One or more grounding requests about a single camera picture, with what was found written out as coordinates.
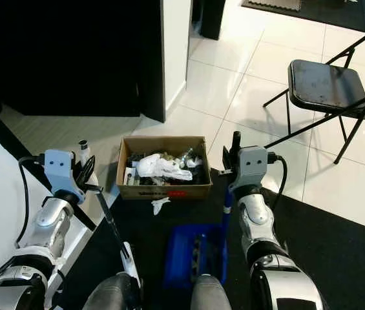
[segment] white tile floor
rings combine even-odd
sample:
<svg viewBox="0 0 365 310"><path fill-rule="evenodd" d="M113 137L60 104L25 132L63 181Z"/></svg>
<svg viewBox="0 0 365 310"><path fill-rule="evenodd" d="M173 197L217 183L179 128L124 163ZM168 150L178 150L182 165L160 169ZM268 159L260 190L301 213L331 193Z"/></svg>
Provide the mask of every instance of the white tile floor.
<svg viewBox="0 0 365 310"><path fill-rule="evenodd" d="M234 130L241 130L244 146L265 145L286 134L284 100L277 100L267 109L261 105L287 88L286 68L292 59L327 61L363 35L322 23L241 8L238 3L239 0L227 0L221 40L191 37L187 91L165 124L145 117L141 120L100 118L104 138L96 139L96 148L106 153L105 160L114 156L120 136L134 129L133 134L204 135L211 166L221 169L222 146L229 146ZM352 63L365 87L365 44L357 49ZM16 116L6 111L1 117L33 152L48 147L37 140L37 131L43 125L50 130L54 122L62 129L64 122L58 118ZM291 107L293 130L313 122L316 117L318 114ZM65 120L68 121L75 122L76 129L84 124L76 118ZM94 122L77 134L66 132L64 138L55 138L53 147L70 147L92 132L92 126L100 127L98 120ZM350 125L353 120L345 122ZM109 150L102 147L103 143L109 145ZM342 144L338 124L329 122L277 145L274 150L289 165L287 195L365 225L365 122L341 162L334 165ZM281 166L273 165L264 183L272 187L273 180L279 183L280 177Z"/></svg>

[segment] wall baseboard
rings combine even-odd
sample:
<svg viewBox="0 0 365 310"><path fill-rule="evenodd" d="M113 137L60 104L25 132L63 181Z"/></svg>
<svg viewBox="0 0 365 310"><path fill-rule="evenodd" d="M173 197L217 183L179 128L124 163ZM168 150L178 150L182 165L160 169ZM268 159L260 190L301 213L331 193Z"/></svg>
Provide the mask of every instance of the wall baseboard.
<svg viewBox="0 0 365 310"><path fill-rule="evenodd" d="M175 95L170 100L170 102L168 102L166 104L166 107L165 107L165 115L166 115L166 117L168 117L168 116L171 115L171 113L173 112L173 110L176 107L177 102L181 98L182 94L185 92L186 88L187 88L187 82L186 81L183 81L181 83L181 86L179 87L178 91L175 93Z"/></svg>

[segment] black chair seat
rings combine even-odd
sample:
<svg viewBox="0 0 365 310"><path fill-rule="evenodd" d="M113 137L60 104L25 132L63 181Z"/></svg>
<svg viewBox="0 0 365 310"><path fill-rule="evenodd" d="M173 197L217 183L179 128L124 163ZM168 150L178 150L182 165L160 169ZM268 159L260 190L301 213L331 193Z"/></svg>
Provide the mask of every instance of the black chair seat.
<svg viewBox="0 0 365 310"><path fill-rule="evenodd" d="M290 101L302 109L334 114L365 98L359 75L352 69L294 60L288 74ZM361 118L364 106L343 115Z"/></svg>

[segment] cardboard box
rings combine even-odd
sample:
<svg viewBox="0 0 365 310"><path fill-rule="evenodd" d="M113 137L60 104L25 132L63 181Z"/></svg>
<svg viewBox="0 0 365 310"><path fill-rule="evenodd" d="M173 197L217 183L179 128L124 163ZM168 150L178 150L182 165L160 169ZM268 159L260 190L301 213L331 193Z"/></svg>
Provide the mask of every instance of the cardboard box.
<svg viewBox="0 0 365 310"><path fill-rule="evenodd" d="M203 185L124 185L127 158L133 152L150 154L156 150L166 150L168 154L178 156L190 147L203 159L203 168L206 169L206 184ZM155 200L163 197L179 199L202 199L208 196L211 189L211 176L205 138L201 136L128 136L121 142L116 184L123 199Z"/></svg>

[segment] black rubber mat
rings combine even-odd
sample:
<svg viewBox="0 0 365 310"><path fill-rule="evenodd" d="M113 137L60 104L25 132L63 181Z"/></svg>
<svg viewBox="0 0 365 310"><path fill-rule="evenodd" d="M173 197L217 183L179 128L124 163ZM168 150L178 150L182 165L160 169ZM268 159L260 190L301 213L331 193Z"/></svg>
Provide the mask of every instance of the black rubber mat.
<svg viewBox="0 0 365 310"><path fill-rule="evenodd" d="M225 181L215 170L211 176L213 187L206 201L172 201L157 216L150 201L118 198L112 206L123 239L133 246L143 278L144 309L189 309L190 292L162 288L167 239L176 225L220 221ZM329 308L365 309L365 226L288 197L280 199L275 218L278 238L287 243L291 257L314 279ZM234 208L224 284L233 310L252 309L240 237L238 210ZM119 249L104 220L67 274L61 306L65 310L81 309L102 280L121 270Z"/></svg>
<svg viewBox="0 0 365 310"><path fill-rule="evenodd" d="M365 0L301 0L298 12L250 3L249 0L245 0L242 6L365 32Z"/></svg>
<svg viewBox="0 0 365 310"><path fill-rule="evenodd" d="M247 6L249 3L297 12L301 9L301 0L245 0L243 6Z"/></svg>

